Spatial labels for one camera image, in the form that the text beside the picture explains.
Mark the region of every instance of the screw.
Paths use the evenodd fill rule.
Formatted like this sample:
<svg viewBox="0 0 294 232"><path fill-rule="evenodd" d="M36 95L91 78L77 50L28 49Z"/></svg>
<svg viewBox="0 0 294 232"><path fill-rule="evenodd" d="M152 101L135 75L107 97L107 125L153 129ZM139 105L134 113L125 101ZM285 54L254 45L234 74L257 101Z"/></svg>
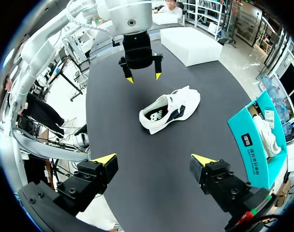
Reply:
<svg viewBox="0 0 294 232"><path fill-rule="evenodd" d="M250 182L246 182L245 185L246 185L246 189L250 189L251 188L251 183Z"/></svg>
<svg viewBox="0 0 294 232"><path fill-rule="evenodd" d="M218 180L221 180L222 178L223 178L222 175L218 175L218 176L217 176L217 179L218 179Z"/></svg>
<svg viewBox="0 0 294 232"><path fill-rule="evenodd" d="M34 199L34 198L30 198L30 199L29 199L29 203L30 203L30 204L34 204L34 203L35 203L35 199Z"/></svg>
<svg viewBox="0 0 294 232"><path fill-rule="evenodd" d="M42 192L39 192L39 193L37 194L37 197L38 197L38 198L43 198L43 196L44 196L44 194L43 194Z"/></svg>
<svg viewBox="0 0 294 232"><path fill-rule="evenodd" d="M71 195L76 194L76 189L75 189L75 188L70 188L70 194L71 194Z"/></svg>
<svg viewBox="0 0 294 232"><path fill-rule="evenodd" d="M231 194L232 194L232 195L236 195L236 194L238 194L238 192L239 192L239 191L238 191L238 189L236 189L236 188L234 188L234 189L231 190Z"/></svg>

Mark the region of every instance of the person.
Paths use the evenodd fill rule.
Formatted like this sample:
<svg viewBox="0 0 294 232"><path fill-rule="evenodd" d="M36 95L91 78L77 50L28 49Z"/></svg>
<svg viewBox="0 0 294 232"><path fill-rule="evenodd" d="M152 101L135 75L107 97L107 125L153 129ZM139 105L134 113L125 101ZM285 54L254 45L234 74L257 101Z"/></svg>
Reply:
<svg viewBox="0 0 294 232"><path fill-rule="evenodd" d="M3 87L7 92L10 93L12 89L13 82L9 75L5 77ZM29 116L33 118L35 121L43 124L48 127L51 132L53 132L57 137L63 138L64 130L60 128L65 123L65 120L60 117L60 115L46 102L40 100L35 97L33 94L28 93L27 102L23 110L18 112L18 115L25 117Z"/></svg>
<svg viewBox="0 0 294 232"><path fill-rule="evenodd" d="M176 15L178 19L182 19L182 9L176 6L176 0L166 0L166 6L159 10L156 9L154 13L170 13Z"/></svg>

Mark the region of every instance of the white shoe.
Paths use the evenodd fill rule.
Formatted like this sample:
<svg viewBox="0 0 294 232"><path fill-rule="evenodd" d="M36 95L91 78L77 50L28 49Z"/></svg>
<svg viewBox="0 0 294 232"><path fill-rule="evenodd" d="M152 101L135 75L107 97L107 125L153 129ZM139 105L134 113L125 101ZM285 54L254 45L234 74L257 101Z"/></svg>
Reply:
<svg viewBox="0 0 294 232"><path fill-rule="evenodd" d="M139 112L139 120L150 134L161 131L169 123L188 119L201 100L200 93L189 86L164 94Z"/></svg>
<svg viewBox="0 0 294 232"><path fill-rule="evenodd" d="M260 116L254 116L253 121L259 131L267 155L269 157L278 155L281 152L281 148L277 145L276 137L272 133L268 122L263 120Z"/></svg>

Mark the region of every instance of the floor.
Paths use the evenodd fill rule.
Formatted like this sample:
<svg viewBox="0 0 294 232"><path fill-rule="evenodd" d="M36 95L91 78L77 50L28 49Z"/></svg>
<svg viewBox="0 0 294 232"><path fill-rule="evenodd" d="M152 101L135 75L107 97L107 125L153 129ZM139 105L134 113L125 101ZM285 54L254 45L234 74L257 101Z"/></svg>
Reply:
<svg viewBox="0 0 294 232"><path fill-rule="evenodd" d="M212 37L209 33L203 30L202 32ZM238 37L235 40L235 46L229 44L224 45L220 55L220 62L237 79L248 96L254 99L260 94L255 78L263 68L263 62L260 60L255 49ZM78 70L72 63L68 64L64 69L65 75L72 81L76 71ZM83 89L83 95L79 95L71 102L70 97L75 94L75 89L59 76L53 83L50 93L47 95L47 103L64 119L71 119L66 125L69 128L64 128L67 135L62 140L63 143L71 144L72 134L86 123L86 91L87 88ZM49 134L49 138L52 140L56 139L52 133ZM62 160L59 164L70 172L74 171L74 168L68 161ZM66 178L63 175L59 175L61 181L64 181ZM77 218L103 230L110 230L115 224L118 224L105 197L101 195L96 196L87 210L79 213Z"/></svg>

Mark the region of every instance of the desk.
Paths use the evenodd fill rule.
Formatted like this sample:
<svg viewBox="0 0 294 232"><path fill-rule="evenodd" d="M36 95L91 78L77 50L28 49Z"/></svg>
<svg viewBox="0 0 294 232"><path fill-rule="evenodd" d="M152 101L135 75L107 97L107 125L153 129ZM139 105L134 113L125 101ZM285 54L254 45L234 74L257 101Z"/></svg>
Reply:
<svg viewBox="0 0 294 232"><path fill-rule="evenodd" d="M55 75L51 79L48 80L48 84L51 85L54 82L54 80L59 75L61 75L68 83L70 83L71 86L73 86L79 92L79 94L83 95L83 92L76 85L74 85L74 83L72 81L70 81L63 73L63 69L65 67L67 60L68 60L68 58L65 58L64 61L62 61L62 63L60 65L57 65L56 69L53 72L53 74L55 74Z"/></svg>
<svg viewBox="0 0 294 232"><path fill-rule="evenodd" d="M218 61L185 67L161 45L162 75L154 65L132 70L126 81L118 52L90 66L87 128L93 159L117 153L119 170L104 196L125 232L217 232L231 218L213 198L205 196L189 171L190 155L224 159L241 180L246 171L227 120L250 99ZM162 94L190 85L201 93L198 109L186 121L146 134L139 111Z"/></svg>

